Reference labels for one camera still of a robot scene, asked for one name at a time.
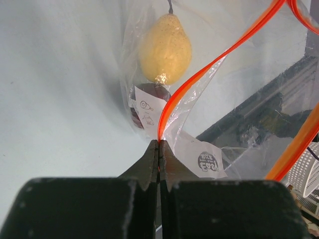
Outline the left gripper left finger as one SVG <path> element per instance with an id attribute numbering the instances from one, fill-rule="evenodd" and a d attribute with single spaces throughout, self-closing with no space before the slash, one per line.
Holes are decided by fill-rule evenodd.
<path id="1" fill-rule="evenodd" d="M 152 239 L 159 144 L 116 178 L 34 178 L 20 189 L 3 239 Z"/>

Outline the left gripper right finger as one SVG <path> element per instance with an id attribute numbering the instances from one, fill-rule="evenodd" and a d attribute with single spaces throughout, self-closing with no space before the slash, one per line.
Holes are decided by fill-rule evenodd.
<path id="1" fill-rule="evenodd" d="M 200 179 L 159 143 L 165 239 L 309 239 L 289 190 L 270 180 Z"/>

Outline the dark red plum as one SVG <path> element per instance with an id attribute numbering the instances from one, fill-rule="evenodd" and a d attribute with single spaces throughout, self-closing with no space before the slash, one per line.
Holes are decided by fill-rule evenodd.
<path id="1" fill-rule="evenodd" d="M 161 112 L 170 98 L 170 92 L 160 84 L 132 86 L 128 104 L 134 125 L 141 129 L 157 127 Z"/>

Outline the clear orange-zip plastic bag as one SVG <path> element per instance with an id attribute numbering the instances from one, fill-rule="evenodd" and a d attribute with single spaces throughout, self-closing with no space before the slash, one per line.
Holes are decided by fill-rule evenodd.
<path id="1" fill-rule="evenodd" d="M 171 94 L 157 127 L 139 134 L 169 143 L 175 156 L 199 177 L 281 180 L 319 131 L 319 100 L 293 138 L 271 136 L 250 147 L 218 147 L 197 137 L 304 56 L 319 57 L 316 0 L 171 0 L 192 46 L 179 81 L 162 85 Z M 139 63 L 142 38 L 168 0 L 122 2 L 123 99 L 132 86 L 153 83 Z"/>

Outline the pale yellow pear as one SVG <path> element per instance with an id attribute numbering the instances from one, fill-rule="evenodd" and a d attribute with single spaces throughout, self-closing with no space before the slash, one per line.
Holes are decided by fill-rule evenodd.
<path id="1" fill-rule="evenodd" d="M 192 59 L 191 42 L 184 31 L 172 2 L 168 13 L 150 27 L 139 47 L 139 63 L 149 81 L 172 85 L 180 80 Z"/>

